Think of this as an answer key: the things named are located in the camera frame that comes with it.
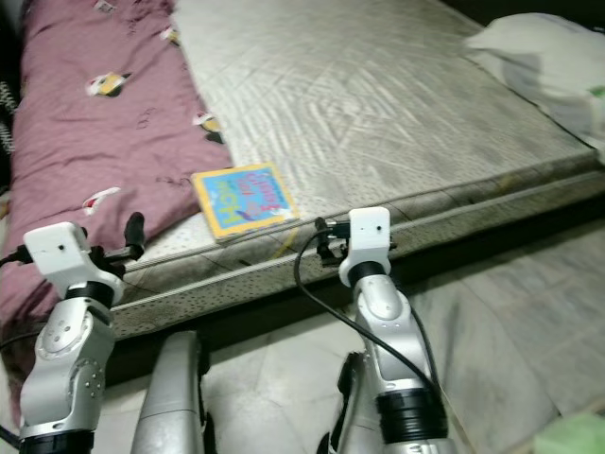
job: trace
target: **pillow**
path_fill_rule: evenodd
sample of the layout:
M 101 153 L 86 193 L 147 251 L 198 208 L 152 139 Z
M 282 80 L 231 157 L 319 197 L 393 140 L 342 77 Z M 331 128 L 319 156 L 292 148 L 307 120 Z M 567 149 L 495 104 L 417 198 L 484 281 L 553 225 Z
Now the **pillow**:
M 530 13 L 497 19 L 465 44 L 469 60 L 605 150 L 605 35 Z

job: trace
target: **book cover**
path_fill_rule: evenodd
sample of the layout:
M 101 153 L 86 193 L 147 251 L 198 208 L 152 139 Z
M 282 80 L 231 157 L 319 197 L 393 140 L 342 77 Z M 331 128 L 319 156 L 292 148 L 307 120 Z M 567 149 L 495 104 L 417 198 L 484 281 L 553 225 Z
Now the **book cover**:
M 273 163 L 195 173 L 191 181 L 218 241 L 298 218 Z

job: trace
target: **white tile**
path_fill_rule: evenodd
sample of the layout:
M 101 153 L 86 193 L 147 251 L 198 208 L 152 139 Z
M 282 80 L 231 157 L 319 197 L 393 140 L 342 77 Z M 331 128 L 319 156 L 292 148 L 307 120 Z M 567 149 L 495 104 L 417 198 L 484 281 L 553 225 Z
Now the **white tile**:
M 445 396 L 443 405 L 447 413 L 447 437 L 454 442 L 457 454 L 476 454 L 475 448 L 472 446 L 462 423 L 458 416 L 453 412 L 452 407 Z
M 340 409 L 340 394 L 282 407 L 307 454 L 316 454 L 320 440 L 332 430 Z
M 269 338 L 256 390 L 280 405 L 311 402 L 337 392 L 341 356 L 286 330 Z
M 477 452 L 502 452 L 543 428 L 557 410 L 494 312 L 456 280 L 431 282 L 411 301 L 441 385 Z
M 129 454 L 139 411 L 101 414 L 93 454 Z
M 103 397 L 101 413 L 115 414 L 140 410 L 143 407 L 150 380 L 151 375 L 146 375 L 107 388 Z
M 563 415 L 605 397 L 605 323 L 534 364 Z
M 605 223 L 592 222 L 526 246 L 531 258 L 567 275 L 605 269 Z
M 220 454 L 306 454 L 279 405 L 255 392 L 209 399 Z
M 350 352 L 364 348 L 359 334 L 330 314 L 293 323 L 283 330 L 342 358 L 346 358 Z
M 252 391 L 267 354 L 267 343 L 268 335 L 264 335 L 213 353 L 210 373 L 204 377 L 204 395 Z
M 605 320 L 602 277 L 584 273 L 500 314 L 522 355 L 534 363 Z
M 518 304 L 568 277 L 520 251 L 498 255 L 454 275 L 496 310 Z
M 0 454 L 17 454 L 17 450 L 0 440 Z

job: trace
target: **purple blanket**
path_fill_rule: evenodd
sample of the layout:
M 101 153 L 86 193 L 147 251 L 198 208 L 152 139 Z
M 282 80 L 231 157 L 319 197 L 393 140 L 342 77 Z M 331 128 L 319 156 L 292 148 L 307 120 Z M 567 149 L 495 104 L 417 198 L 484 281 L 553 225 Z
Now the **purple blanket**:
M 10 231 L 71 220 L 91 244 L 123 246 L 134 211 L 151 238 L 199 210 L 189 177 L 231 165 L 199 99 L 166 0 L 35 1 L 26 15 L 24 99 L 14 125 Z M 6 265 L 1 338 L 39 325 L 57 296 L 34 265 Z M 3 354 L 13 414 L 32 343 Z

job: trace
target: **wire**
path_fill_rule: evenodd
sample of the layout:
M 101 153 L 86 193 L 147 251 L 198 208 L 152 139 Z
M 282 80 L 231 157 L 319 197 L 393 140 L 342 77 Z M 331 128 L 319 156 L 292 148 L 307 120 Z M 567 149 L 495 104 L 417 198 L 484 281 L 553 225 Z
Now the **wire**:
M 38 336 L 39 334 L 40 334 L 40 331 L 34 331 L 31 333 L 20 334 L 18 336 L 5 340 L 4 342 L 0 342 L 0 352 L 2 352 L 2 350 L 9 347 L 10 345 L 12 345 L 15 342 L 22 341 L 23 339 L 33 338 L 35 336 Z M 21 445 L 21 441 L 19 440 L 19 437 L 17 435 L 15 435 L 14 433 L 12 433 L 7 428 L 4 428 L 2 426 L 0 426 L 0 439 L 4 440 L 5 442 L 7 442 L 9 445 L 11 445 L 12 447 L 14 447 L 17 450 L 19 449 L 19 446 Z
M 31 254 L 27 250 L 26 245 L 22 244 L 17 246 L 17 249 L 15 249 L 14 252 L 0 260 L 0 267 L 6 265 L 8 262 L 32 263 L 33 260 L 31 258 Z
M 18 336 L 5 340 L 4 342 L 0 342 L 0 352 L 15 342 L 22 341 L 23 339 L 33 338 L 38 336 L 39 334 L 40 331 L 32 331 L 31 333 L 20 334 Z
M 436 401 L 441 402 L 441 392 L 440 392 L 439 386 L 437 385 L 436 382 L 433 382 L 430 378 L 428 378 L 426 376 L 426 374 L 423 371 L 421 371 L 418 366 L 416 366 L 416 364 L 414 364 L 412 361 L 410 361 L 404 355 L 399 353 L 397 350 L 395 350 L 393 347 L 388 345 L 386 342 L 384 342 L 383 340 L 381 340 L 380 338 L 375 336 L 373 333 L 368 331 L 363 326 L 359 325 L 358 323 L 350 320 L 348 317 L 346 317 L 346 316 L 340 314 L 339 312 L 335 311 L 334 309 L 332 309 L 330 306 L 328 306 L 326 303 L 324 303 L 321 299 L 319 299 L 313 293 L 311 293 L 309 291 L 309 289 L 304 285 L 304 283 L 301 279 L 301 260 L 303 259 L 303 253 L 304 253 L 304 251 L 306 251 L 306 249 L 309 247 L 309 245 L 313 242 L 313 240 L 315 238 L 317 238 L 319 235 L 325 234 L 326 232 L 329 232 L 329 231 L 320 230 L 320 231 L 315 232 L 311 237 L 309 237 L 309 239 L 306 241 L 306 243 L 304 243 L 304 246 L 302 246 L 301 250 L 297 253 L 296 258 L 294 259 L 294 280 L 296 281 L 296 285 L 298 286 L 298 288 L 302 291 L 302 293 L 304 293 L 304 295 L 307 298 L 309 298 L 315 304 L 321 306 L 330 315 L 332 315 L 333 317 L 336 317 L 341 322 L 345 323 L 346 325 L 348 325 L 349 327 L 354 329 L 359 335 L 363 336 L 368 341 L 379 346 L 383 350 L 386 350 L 388 353 L 393 355 L 399 361 L 404 363 L 405 366 L 408 367 L 422 381 L 422 383 L 425 385 L 425 387 L 433 394 Z
M 161 295 L 162 294 L 160 291 L 155 291 L 155 290 L 150 290 L 148 288 L 140 287 L 140 286 L 137 286 L 136 284 L 133 284 L 132 282 L 125 281 L 124 279 L 122 279 L 122 282 L 124 284 L 126 284 L 127 286 L 131 286 L 132 288 L 137 288 L 137 289 L 139 289 L 141 291 L 146 291 L 147 293 L 151 293 L 153 295 Z
M 428 368 L 431 371 L 431 377 L 433 377 L 434 383 L 439 383 L 439 376 L 437 375 L 437 366 L 435 365 L 435 357 L 433 356 L 433 347 L 431 346 L 431 342 L 428 339 L 428 336 L 426 336 L 423 321 L 420 319 L 420 317 L 418 316 L 418 312 L 411 303 L 409 305 L 409 308 L 412 312 L 412 317 L 414 317 L 414 320 L 418 325 L 420 335 L 423 337 L 424 348 L 426 349 L 426 355 L 428 356 Z

